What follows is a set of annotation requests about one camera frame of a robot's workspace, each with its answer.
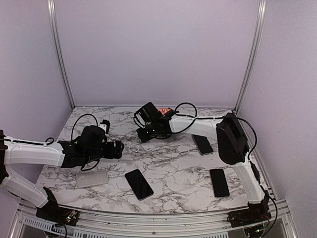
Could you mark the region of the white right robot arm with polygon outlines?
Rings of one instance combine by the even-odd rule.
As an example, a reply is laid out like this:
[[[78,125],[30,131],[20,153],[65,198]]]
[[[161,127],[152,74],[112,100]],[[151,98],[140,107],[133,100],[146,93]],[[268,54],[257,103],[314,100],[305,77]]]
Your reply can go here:
[[[246,210],[245,217],[250,222],[256,222],[264,215],[263,205],[268,203],[269,195],[261,184],[261,175],[256,165],[251,161],[254,148],[248,145],[241,126],[242,118],[234,113],[200,118],[197,114],[181,114],[178,109],[158,109],[149,102],[134,113],[133,120],[143,143],[180,133],[216,140],[220,159],[235,171],[246,192],[250,208]]]

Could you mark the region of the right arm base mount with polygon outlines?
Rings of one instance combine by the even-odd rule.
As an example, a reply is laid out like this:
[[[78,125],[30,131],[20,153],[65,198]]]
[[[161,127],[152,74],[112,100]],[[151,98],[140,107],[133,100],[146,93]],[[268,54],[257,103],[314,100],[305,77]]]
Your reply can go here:
[[[264,198],[260,203],[248,203],[247,209],[229,212],[227,221],[235,228],[269,220],[272,216],[269,211],[268,202],[269,194],[265,191]]]

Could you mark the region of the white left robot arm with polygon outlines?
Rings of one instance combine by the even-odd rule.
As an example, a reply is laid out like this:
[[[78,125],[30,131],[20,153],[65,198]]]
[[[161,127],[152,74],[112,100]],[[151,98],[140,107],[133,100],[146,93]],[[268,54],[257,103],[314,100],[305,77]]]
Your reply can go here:
[[[81,135],[70,141],[23,141],[0,135],[0,187],[38,209],[51,220],[59,220],[63,213],[50,191],[39,187],[11,168],[14,164],[50,165],[59,168],[84,168],[100,159],[120,159],[124,144],[108,141],[106,131],[95,125],[84,127]]]

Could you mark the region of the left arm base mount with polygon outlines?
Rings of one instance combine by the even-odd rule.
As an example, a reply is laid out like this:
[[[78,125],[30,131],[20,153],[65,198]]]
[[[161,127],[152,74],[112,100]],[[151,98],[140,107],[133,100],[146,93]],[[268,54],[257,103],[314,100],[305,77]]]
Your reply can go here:
[[[36,217],[62,225],[76,226],[79,211],[60,207],[52,191],[43,187],[48,196],[48,202],[42,207],[37,208]]]

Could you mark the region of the black phone silver edge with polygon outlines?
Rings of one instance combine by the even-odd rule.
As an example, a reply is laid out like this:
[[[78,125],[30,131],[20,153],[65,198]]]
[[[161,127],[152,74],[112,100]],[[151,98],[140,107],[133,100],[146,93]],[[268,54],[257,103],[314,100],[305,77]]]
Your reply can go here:
[[[144,200],[154,194],[154,191],[139,169],[130,171],[124,176],[138,200]]]

